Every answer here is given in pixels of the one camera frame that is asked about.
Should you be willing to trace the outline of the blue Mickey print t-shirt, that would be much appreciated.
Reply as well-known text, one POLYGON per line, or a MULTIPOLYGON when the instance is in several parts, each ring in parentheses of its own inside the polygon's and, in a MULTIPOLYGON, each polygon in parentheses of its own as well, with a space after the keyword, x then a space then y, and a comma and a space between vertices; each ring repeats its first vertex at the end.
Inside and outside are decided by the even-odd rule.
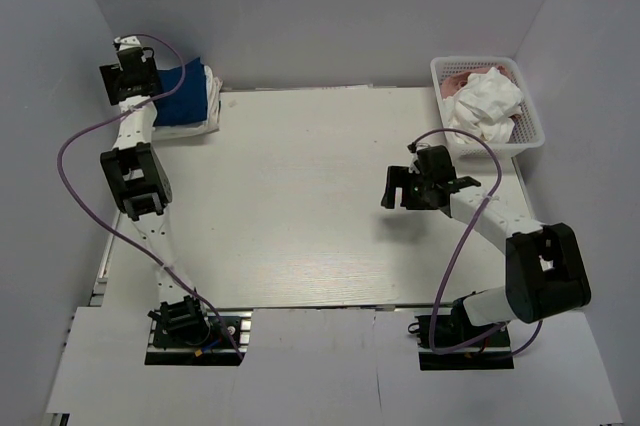
POLYGON ((201 58, 188 62, 185 71, 181 87, 173 95, 154 102, 155 127, 185 126, 207 119, 207 80, 201 58))

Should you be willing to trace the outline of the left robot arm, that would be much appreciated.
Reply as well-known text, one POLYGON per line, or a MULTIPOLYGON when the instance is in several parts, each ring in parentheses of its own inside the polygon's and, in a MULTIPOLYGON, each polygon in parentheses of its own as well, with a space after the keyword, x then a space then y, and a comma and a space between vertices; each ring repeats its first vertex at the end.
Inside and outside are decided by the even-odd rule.
POLYGON ((117 208, 137 232, 133 242, 155 266, 159 303, 195 303, 194 285, 173 245, 170 182, 152 145, 157 116, 152 97, 163 92, 153 53, 135 36, 116 39, 115 48, 118 62, 100 71, 109 100, 123 117, 100 163, 117 208))

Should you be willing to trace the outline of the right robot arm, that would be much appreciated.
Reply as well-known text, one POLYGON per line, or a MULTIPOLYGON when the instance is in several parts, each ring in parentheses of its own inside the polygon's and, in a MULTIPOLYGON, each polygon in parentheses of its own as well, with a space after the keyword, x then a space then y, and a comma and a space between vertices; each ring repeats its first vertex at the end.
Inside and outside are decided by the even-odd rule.
POLYGON ((453 336, 472 345, 488 326, 531 324, 588 305, 591 287, 576 235, 564 223, 543 224, 510 210, 481 183, 459 177, 444 146, 415 152, 410 166, 387 168, 381 206, 440 211, 479 233, 504 255, 505 283, 456 303, 453 336))

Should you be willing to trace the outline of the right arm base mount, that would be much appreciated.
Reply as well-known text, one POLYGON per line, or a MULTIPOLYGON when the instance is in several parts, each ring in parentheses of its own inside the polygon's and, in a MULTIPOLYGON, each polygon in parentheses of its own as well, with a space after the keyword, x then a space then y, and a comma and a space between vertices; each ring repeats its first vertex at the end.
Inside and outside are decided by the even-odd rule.
MULTIPOLYGON (((431 313, 422 314, 416 316, 407 327, 408 334, 417 339, 421 371, 488 371, 514 368, 510 336, 505 328, 460 350, 438 355, 429 347, 430 323, 431 313)), ((472 326, 464 312, 462 300, 458 299, 438 310, 434 333, 435 346, 451 348, 490 329, 490 325, 472 326)))

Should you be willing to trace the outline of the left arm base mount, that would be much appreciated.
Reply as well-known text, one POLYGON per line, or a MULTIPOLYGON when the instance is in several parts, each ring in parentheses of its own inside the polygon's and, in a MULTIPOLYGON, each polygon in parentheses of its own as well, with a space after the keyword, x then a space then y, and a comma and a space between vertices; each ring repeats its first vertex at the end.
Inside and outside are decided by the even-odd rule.
POLYGON ((185 297, 163 302, 148 317, 147 366, 235 367, 249 344, 249 311, 215 315, 200 300, 185 297))

